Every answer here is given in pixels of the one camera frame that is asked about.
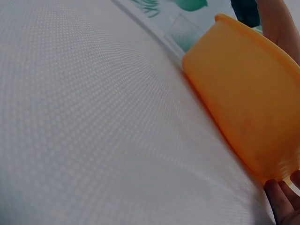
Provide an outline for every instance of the skin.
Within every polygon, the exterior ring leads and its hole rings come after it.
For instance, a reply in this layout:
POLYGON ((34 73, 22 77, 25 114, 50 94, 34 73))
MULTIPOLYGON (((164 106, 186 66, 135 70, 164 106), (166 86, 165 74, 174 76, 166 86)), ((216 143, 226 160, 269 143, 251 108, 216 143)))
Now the skin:
MULTIPOLYGON (((257 0, 263 34, 277 44, 300 65, 300 37, 284 0, 257 0)), ((300 171, 291 175, 300 189, 300 171)), ((284 182, 269 180, 264 190, 278 225, 300 224, 300 197, 284 182)))
POLYGON ((300 65, 300 38, 284 0, 257 0, 266 38, 277 44, 300 65))
MULTIPOLYGON (((291 175, 291 181, 300 189, 300 171, 291 175)), ((278 225, 300 224, 300 197, 284 181, 269 180, 264 190, 278 225)))

